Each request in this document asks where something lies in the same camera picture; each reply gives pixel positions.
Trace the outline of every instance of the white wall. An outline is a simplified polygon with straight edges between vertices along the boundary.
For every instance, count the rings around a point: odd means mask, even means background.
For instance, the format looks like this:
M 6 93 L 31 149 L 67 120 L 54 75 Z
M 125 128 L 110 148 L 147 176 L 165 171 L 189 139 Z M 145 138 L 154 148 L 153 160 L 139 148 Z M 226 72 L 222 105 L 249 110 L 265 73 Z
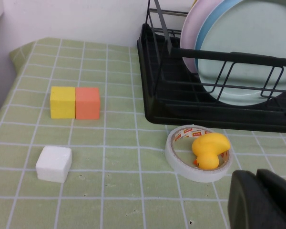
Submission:
M 0 106 L 15 73 L 8 53 L 44 37 L 135 45 L 147 0 L 3 0 L 0 19 Z M 159 0 L 163 9 L 189 11 L 193 0 Z M 181 29 L 184 19 L 169 17 Z
M 189 11 L 193 0 L 160 0 Z M 147 0 L 4 0 L 10 49 L 43 37 L 135 45 Z

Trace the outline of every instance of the green checkered tablecloth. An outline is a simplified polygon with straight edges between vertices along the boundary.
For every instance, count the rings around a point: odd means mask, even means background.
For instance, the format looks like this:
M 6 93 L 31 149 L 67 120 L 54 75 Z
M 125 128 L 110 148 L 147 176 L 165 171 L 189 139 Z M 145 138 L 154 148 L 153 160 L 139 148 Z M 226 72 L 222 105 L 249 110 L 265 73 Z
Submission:
M 286 134 L 221 129 L 235 151 L 224 178 L 175 174 L 163 154 L 175 127 L 145 119 L 135 47 L 46 38 L 10 57 L 18 76 L 0 111 L 0 229 L 224 229 L 234 170 L 286 179 Z M 100 120 L 52 120 L 51 86 L 99 87 Z M 72 149 L 64 184 L 37 179 L 45 145 Z

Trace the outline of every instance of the light blue plate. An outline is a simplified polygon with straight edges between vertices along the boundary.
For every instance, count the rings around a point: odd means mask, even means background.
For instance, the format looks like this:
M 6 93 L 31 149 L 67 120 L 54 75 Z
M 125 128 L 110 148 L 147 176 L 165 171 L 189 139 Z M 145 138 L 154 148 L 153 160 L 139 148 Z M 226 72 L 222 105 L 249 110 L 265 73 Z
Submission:
M 244 52 L 286 58 L 286 0 L 224 0 L 201 27 L 196 50 Z M 213 84 L 223 61 L 199 59 L 194 62 L 200 81 Z M 227 62 L 218 81 L 223 84 L 231 62 Z M 263 88 L 272 67 L 237 63 L 226 85 Z M 266 85 L 272 89 L 281 72 L 275 68 Z M 210 95 L 230 105 L 247 106 L 265 102 L 261 90 L 204 86 Z M 286 90 L 286 68 L 276 89 Z
M 213 12 L 209 15 L 209 17 L 205 20 L 204 24 L 202 25 L 200 32 L 197 37 L 197 42 L 195 49 L 200 50 L 202 43 L 204 42 L 204 39 L 206 35 L 208 34 L 211 27 L 214 25 L 214 23 L 225 13 L 227 10 L 229 10 L 231 7 L 235 6 L 242 0 L 224 0 L 222 3 L 220 3 Z M 195 59 L 196 67 L 198 67 L 198 59 Z

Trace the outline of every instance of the yellow block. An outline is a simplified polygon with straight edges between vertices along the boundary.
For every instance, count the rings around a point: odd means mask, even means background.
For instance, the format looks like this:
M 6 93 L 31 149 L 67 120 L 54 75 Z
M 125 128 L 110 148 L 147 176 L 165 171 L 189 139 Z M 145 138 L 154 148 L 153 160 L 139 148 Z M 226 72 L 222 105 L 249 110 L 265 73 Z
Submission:
M 75 87 L 52 87 L 51 118 L 75 118 Z

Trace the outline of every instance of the plate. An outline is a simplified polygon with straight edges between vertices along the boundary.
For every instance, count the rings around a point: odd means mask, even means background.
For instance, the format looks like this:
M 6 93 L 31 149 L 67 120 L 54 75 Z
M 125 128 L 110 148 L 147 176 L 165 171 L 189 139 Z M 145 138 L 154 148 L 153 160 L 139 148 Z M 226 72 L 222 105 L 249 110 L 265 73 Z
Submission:
M 197 36 L 210 13 L 223 0 L 198 0 L 187 15 L 181 30 L 180 47 L 192 49 L 195 47 Z M 192 73 L 197 73 L 195 62 L 192 58 L 183 58 L 186 67 Z
M 209 15 L 199 32 L 195 48 L 217 52 L 246 52 L 286 58 L 286 0 L 224 0 Z M 195 60 L 202 83 L 215 83 L 223 62 Z M 227 63 L 218 83 L 223 83 L 232 63 Z M 263 88 L 272 67 L 234 65 L 227 85 Z M 266 88 L 274 88 L 281 68 L 275 68 Z M 212 86 L 204 86 L 207 91 Z M 286 90 L 286 68 L 276 87 Z M 221 87 L 210 93 L 218 98 Z M 238 106 L 266 101 L 260 90 L 224 88 L 219 101 Z

